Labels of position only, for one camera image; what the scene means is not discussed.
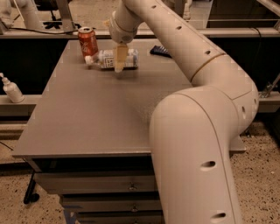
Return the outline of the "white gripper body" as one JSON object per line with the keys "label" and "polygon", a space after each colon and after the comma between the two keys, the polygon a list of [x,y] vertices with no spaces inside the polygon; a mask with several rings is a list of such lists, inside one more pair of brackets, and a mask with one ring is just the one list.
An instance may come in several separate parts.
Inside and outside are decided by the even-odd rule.
{"label": "white gripper body", "polygon": [[118,44],[128,44],[137,34],[135,22],[131,13],[114,11],[109,20],[110,37]]}

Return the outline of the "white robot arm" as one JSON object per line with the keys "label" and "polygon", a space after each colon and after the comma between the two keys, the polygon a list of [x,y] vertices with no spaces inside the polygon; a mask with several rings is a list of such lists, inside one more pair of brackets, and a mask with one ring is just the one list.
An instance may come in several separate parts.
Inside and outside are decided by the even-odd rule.
{"label": "white robot arm", "polygon": [[254,120],[256,84],[223,50],[162,0],[120,0],[117,43],[146,23],[191,87],[165,97],[150,119],[151,156],[165,224],[242,224],[229,152]]}

